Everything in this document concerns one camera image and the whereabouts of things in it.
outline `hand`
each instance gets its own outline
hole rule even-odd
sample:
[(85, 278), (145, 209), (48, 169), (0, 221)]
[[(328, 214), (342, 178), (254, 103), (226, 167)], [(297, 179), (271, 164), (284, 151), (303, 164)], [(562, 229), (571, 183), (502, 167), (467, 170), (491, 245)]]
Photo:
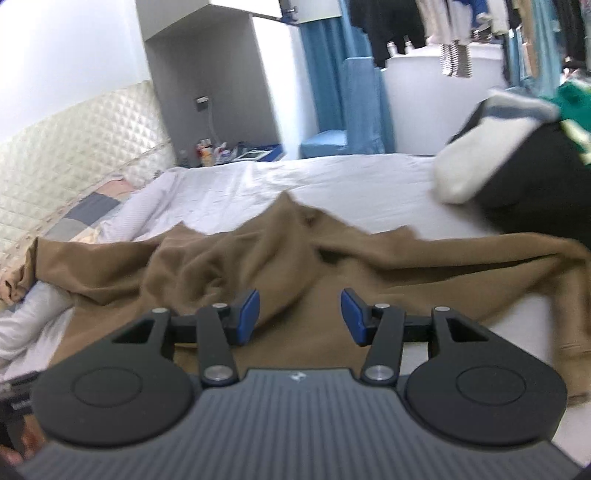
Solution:
[(31, 458), (41, 449), (44, 443), (43, 436), (41, 435), (39, 429), (36, 429), (35, 427), (31, 428), (29, 422), (27, 422), (25, 425), (21, 440), (22, 444), (25, 446), (24, 458), (20, 453), (11, 450), (4, 445), (0, 445), (0, 455), (12, 466), (19, 465), (24, 460)]

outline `blue curtain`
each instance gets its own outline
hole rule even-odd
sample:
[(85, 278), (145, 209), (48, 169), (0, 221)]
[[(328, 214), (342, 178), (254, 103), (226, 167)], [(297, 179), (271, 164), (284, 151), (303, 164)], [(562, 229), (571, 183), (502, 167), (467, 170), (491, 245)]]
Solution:
[(521, 30), (517, 29), (508, 45), (510, 84), (525, 87), (536, 96), (553, 97), (560, 85), (564, 38), (560, 31), (556, 31), (558, 19), (551, 0), (532, 0), (531, 9), (535, 39), (530, 40), (533, 40), (537, 56), (538, 76), (525, 75), (523, 39)]
[[(350, 57), (370, 57), (366, 34), (351, 26), (348, 0), (340, 0), (342, 17), (300, 24), (300, 31), (321, 132), (345, 130), (343, 111), (343, 62)], [(386, 153), (394, 153), (394, 126), (384, 81), (380, 76), (382, 142)]]

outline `white garment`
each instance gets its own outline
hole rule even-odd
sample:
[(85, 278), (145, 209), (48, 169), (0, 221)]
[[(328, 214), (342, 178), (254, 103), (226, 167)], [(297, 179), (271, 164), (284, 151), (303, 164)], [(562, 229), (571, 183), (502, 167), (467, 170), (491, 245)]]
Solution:
[(437, 25), (435, 23), (435, 12), (432, 10), (432, 2), (430, 0), (417, 0), (417, 7), (423, 20), (423, 27), (425, 27), (425, 36), (431, 37), (437, 32)]
[(447, 14), (446, 0), (422, 0), (432, 19), (433, 33), (429, 43), (453, 43), (453, 30)]
[(505, 0), (486, 0), (486, 4), (493, 34), (504, 35), (509, 31), (509, 11)]
[(14, 313), (0, 313), (0, 366), (5, 367), (5, 378), (30, 371), (27, 356), (43, 359), (35, 369), (47, 367), (70, 321), (71, 306), (68, 292), (38, 281)]
[(468, 45), (472, 40), (472, 7), (451, 0), (449, 12), (452, 18), (453, 39), (460, 45)]
[(433, 169), (439, 200), (457, 204), (470, 200), (539, 124), (530, 117), (489, 116), (447, 145), (435, 158)]
[(443, 203), (470, 200), (541, 124), (558, 118), (556, 105), (503, 90), (486, 100), (480, 123), (435, 157), (435, 192)]

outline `bed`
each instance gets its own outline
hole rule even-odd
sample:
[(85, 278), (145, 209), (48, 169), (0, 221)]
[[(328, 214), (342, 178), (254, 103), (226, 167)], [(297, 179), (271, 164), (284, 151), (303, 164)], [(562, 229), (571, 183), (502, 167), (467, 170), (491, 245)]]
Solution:
[[(368, 232), (411, 225), (423, 238), (470, 238), (495, 232), (470, 208), (441, 205), (431, 194), (430, 157), (351, 155), (277, 163), (242, 162), (212, 168), (172, 168), (98, 225), (98, 242), (131, 241), (162, 233), (179, 222), (203, 232), (229, 231), (261, 213), (281, 191), (320, 207)], [(21, 308), (35, 328), (21, 332), (26, 348), (5, 375), (43, 369), (69, 320), (69, 299), (39, 282)], [(0, 319), (0, 348), (6, 328)], [(530, 295), (505, 312), (493, 330), (538, 358), (550, 360), (551, 315), (546, 298)], [(424, 345), (405, 347), (402, 370), (427, 358)], [(568, 409), (555, 442), (573, 459), (591, 460), (591, 405)]]
[(152, 83), (100, 95), (0, 144), (0, 268), (105, 183), (142, 187), (175, 165)]

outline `white cabinet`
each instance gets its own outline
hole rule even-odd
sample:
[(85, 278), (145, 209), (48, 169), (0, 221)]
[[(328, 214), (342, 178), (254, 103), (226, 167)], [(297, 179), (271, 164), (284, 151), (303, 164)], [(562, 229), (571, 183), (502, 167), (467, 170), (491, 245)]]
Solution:
[(295, 17), (298, 23), (340, 17), (339, 0), (290, 0), (291, 6), (297, 8)]
[(429, 45), (388, 60), (384, 83), (399, 153), (435, 155), (491, 88), (505, 88), (499, 45), (471, 44), (472, 77), (441, 74), (441, 48)]
[[(138, 0), (138, 10), (145, 1)], [(154, 27), (152, 20), (148, 25)], [(143, 23), (141, 28), (145, 37)], [(281, 143), (289, 159), (299, 158), (300, 144), (318, 133), (297, 26), (207, 4), (144, 46), (174, 148), (179, 156), (186, 151), (191, 163), (195, 143), (215, 137), (211, 119), (231, 147)], [(197, 111), (195, 99), (202, 96), (211, 99), (209, 110)]]

